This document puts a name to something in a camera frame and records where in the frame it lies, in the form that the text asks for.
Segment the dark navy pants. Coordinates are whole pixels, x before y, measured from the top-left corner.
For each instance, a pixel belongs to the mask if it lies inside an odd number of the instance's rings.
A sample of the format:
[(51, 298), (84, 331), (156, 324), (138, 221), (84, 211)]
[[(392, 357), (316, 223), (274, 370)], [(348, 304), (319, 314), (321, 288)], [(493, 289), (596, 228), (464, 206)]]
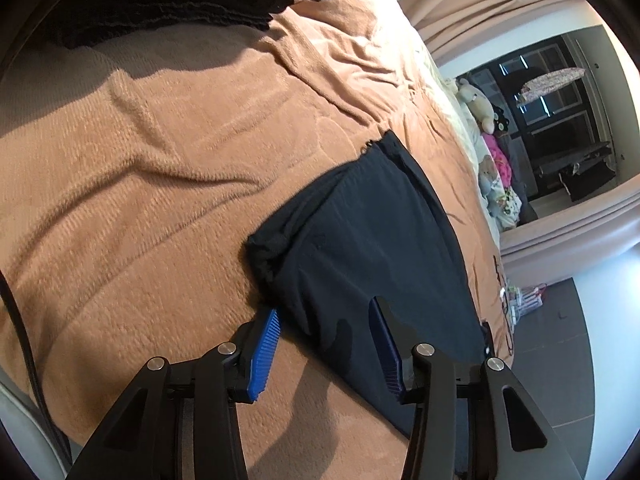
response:
[(485, 356), (491, 331), (476, 313), (454, 229), (392, 132), (303, 188), (245, 250), (262, 303), (403, 434), (413, 411), (386, 387), (369, 327), (374, 296), (451, 359)]

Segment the white storage rack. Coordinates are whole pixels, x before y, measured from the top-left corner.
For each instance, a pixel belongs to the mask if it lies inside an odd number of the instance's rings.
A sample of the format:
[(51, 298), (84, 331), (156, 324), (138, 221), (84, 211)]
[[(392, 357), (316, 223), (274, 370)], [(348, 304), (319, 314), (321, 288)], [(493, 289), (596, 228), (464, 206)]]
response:
[(508, 304), (515, 323), (523, 316), (533, 313), (544, 304), (544, 293), (546, 289), (546, 284), (527, 287), (508, 286), (506, 289)]

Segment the small grey plush bear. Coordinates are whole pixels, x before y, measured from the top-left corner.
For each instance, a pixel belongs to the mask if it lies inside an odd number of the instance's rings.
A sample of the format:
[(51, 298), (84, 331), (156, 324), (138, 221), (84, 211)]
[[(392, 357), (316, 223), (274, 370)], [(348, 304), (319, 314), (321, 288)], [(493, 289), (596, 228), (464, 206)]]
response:
[(494, 160), (490, 155), (485, 155), (478, 165), (478, 185), (480, 194), (487, 200), (490, 209), (501, 209), (506, 199), (506, 193), (500, 174)]

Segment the pink plush toy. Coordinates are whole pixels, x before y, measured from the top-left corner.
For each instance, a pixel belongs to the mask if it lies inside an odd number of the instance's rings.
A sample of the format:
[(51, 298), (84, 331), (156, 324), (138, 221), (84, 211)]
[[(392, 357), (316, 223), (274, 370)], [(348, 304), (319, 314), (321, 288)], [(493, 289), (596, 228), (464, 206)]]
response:
[(492, 134), (483, 133), (482, 137), (492, 159), (494, 160), (503, 187), (510, 188), (512, 184), (512, 168), (510, 166), (509, 159), (506, 158), (506, 154), (503, 153), (496, 138)]

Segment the orange brown bed blanket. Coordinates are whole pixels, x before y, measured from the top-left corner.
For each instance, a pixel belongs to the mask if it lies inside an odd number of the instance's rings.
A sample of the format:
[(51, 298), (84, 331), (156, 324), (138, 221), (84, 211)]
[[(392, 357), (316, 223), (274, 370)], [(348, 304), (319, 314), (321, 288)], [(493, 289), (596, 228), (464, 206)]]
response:
[(86, 443), (149, 359), (197, 358), (248, 321), (247, 237), (387, 130), (434, 185), (511, 361), (464, 123), (397, 0), (23, 53), (1, 86), (1, 269), (58, 428)]

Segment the white bed sheet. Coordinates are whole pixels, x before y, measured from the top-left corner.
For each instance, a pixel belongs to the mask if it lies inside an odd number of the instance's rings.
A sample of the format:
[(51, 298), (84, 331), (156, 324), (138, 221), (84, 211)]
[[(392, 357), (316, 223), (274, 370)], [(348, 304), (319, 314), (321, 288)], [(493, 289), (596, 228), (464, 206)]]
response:
[(442, 108), (448, 122), (454, 127), (454, 133), (463, 151), (470, 161), (472, 173), (476, 181), (477, 193), (480, 198), (480, 208), (488, 224), (492, 239), (497, 247), (500, 247), (500, 223), (497, 219), (497, 211), (488, 207), (487, 200), (480, 194), (478, 185), (478, 165), (485, 155), (490, 155), (487, 145), (482, 137), (482, 130), (474, 119), (470, 110), (457, 97), (458, 85), (453, 79), (447, 79), (440, 73), (438, 67), (432, 64), (430, 72), (434, 78), (440, 93), (436, 101)]

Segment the black plush toy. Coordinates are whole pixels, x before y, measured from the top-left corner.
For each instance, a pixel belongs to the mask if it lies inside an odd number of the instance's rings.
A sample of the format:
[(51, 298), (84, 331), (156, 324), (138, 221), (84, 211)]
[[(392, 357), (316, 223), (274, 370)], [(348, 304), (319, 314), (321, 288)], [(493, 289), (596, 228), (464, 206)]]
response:
[(510, 120), (506, 118), (504, 110), (501, 107), (493, 106), (494, 110), (494, 124), (495, 124), (495, 136), (504, 136), (509, 133)]

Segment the beige teddy bear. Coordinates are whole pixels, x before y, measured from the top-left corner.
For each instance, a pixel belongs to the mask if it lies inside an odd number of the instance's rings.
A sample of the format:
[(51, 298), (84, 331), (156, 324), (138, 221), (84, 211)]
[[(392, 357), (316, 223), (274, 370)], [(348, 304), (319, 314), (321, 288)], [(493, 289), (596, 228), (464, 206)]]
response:
[(495, 111), (487, 96), (464, 78), (460, 78), (457, 84), (457, 97), (470, 110), (480, 130), (487, 134), (494, 134)]

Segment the dark tv bench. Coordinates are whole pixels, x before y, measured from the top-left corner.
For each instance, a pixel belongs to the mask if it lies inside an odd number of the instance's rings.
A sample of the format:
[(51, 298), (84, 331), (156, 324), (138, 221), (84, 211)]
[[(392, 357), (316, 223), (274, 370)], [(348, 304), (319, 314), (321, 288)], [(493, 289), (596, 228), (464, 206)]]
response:
[(561, 185), (577, 203), (616, 179), (616, 172), (608, 164), (612, 154), (610, 142), (590, 144), (536, 159), (534, 175), (540, 184)]

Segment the floral ironing board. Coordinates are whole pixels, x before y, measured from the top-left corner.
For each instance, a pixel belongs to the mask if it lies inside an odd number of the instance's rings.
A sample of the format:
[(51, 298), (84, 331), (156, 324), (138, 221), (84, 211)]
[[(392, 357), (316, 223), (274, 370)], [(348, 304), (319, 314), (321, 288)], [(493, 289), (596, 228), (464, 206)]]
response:
[(586, 70), (582, 67), (567, 67), (529, 79), (518, 92), (518, 105), (524, 106), (543, 96), (559, 91), (574, 81), (582, 79)]

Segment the pink beige curtain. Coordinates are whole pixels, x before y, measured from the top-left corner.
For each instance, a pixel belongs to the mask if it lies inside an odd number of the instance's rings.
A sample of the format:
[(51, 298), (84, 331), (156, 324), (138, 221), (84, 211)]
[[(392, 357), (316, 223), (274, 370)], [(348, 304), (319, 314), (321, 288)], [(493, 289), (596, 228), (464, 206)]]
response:
[[(600, 21), (639, 68), (639, 7), (627, 0), (399, 0), (439, 65), (468, 65), (473, 53)], [(639, 243), (639, 179), (503, 235), (506, 275), (517, 284), (551, 285), (617, 257)]]

